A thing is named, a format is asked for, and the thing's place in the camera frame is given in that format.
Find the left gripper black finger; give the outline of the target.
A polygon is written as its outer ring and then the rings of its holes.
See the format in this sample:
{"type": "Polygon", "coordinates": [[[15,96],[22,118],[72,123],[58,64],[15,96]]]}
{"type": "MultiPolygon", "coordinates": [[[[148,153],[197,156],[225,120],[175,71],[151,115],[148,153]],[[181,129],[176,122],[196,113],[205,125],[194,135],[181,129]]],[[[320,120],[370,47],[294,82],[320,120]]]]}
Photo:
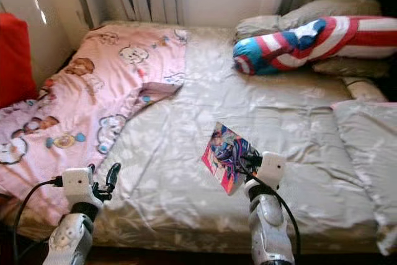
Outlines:
{"type": "Polygon", "coordinates": [[[121,167],[121,163],[114,163],[111,165],[111,168],[107,173],[107,179],[105,180],[105,191],[107,191],[107,193],[112,193],[114,191],[117,183],[117,175],[119,174],[121,167]]]}

